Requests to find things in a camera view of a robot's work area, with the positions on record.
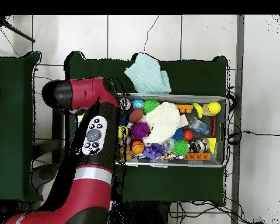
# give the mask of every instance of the light blue towel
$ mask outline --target light blue towel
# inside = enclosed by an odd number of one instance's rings
[[[135,63],[124,73],[133,82],[138,93],[171,93],[167,72],[161,71],[159,62],[146,54],[139,53]]]

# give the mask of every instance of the orange block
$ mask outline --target orange block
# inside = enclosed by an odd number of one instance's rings
[[[176,105],[180,113],[192,113],[193,105]]]
[[[210,153],[187,153],[184,160],[210,160]]]

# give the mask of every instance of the red robot arm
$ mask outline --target red robot arm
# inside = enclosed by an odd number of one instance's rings
[[[14,215],[4,224],[106,224],[114,174],[111,154],[116,148],[118,99],[114,86],[104,78],[55,80],[44,86],[42,95],[54,109],[74,110],[94,105],[76,130],[70,164],[62,165],[73,169],[65,167],[66,172],[58,171],[55,179],[56,182],[65,176],[71,180],[71,188],[58,209],[46,210],[45,202],[38,211]]]

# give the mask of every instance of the green table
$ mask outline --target green table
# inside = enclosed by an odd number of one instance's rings
[[[80,52],[67,58],[71,79],[103,76],[118,78],[125,92],[136,93],[124,74],[133,61],[84,59]],[[226,95],[225,57],[213,61],[160,62],[168,73],[173,95]],[[124,201],[189,201],[213,200],[223,205],[224,168],[127,166],[124,180]]]
[[[39,201],[30,183],[34,67],[40,53],[0,57],[0,200]]]

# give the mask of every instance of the white tile floor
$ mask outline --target white tile floor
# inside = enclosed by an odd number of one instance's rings
[[[32,48],[42,53],[41,64],[35,76],[50,79],[64,79],[63,63],[71,51],[81,51],[86,58],[114,58],[130,60],[134,53],[143,52],[146,33],[157,16],[12,16],[9,21],[17,29],[33,36],[36,42],[2,27],[9,41],[20,55],[25,55]],[[212,60],[224,55],[231,69],[236,64],[237,15],[160,15],[148,33],[145,52],[164,60]],[[17,56],[6,37],[0,31],[0,56]],[[235,84],[235,71],[230,71],[230,84]],[[35,79],[36,92],[41,92],[48,81]],[[52,110],[47,107],[41,96],[36,94],[36,138],[51,138]],[[51,162],[51,154],[40,157]],[[232,171],[232,164],[227,166]],[[44,199],[53,182],[40,188]],[[227,178],[227,197],[231,198],[232,176]],[[231,208],[229,200],[226,207]],[[211,208],[211,206],[193,206],[183,203],[189,215]],[[176,212],[176,204],[171,206]],[[176,224],[176,219],[169,217],[169,224]],[[185,218],[182,224],[230,224],[230,218],[218,210],[211,210],[197,218]]]

